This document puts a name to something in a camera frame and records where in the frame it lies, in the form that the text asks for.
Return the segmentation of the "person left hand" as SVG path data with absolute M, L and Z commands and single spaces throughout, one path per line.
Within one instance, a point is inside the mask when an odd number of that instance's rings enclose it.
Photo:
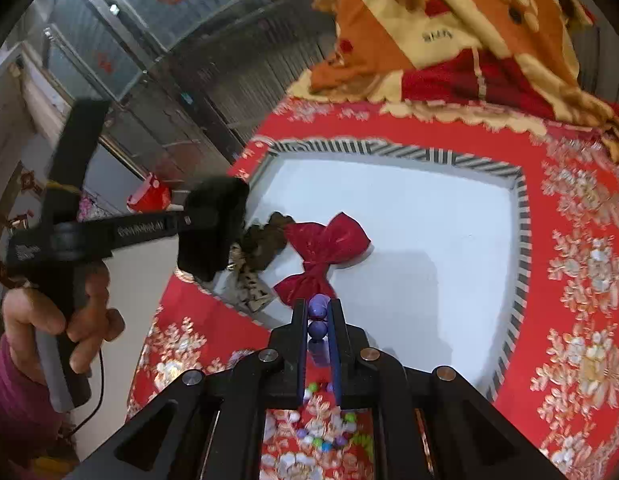
M 70 355 L 70 367 L 77 374 L 85 373 L 105 341 L 115 340 L 125 330 L 119 310 L 108 306 L 110 273 L 102 262 L 83 266 L 85 276 L 85 307 L 71 318 L 42 292 L 32 287 L 11 289 L 2 305 L 6 340 L 16 368 L 33 382 L 42 385 L 44 373 L 39 361 L 35 332 L 52 336 L 67 335 L 76 344 Z

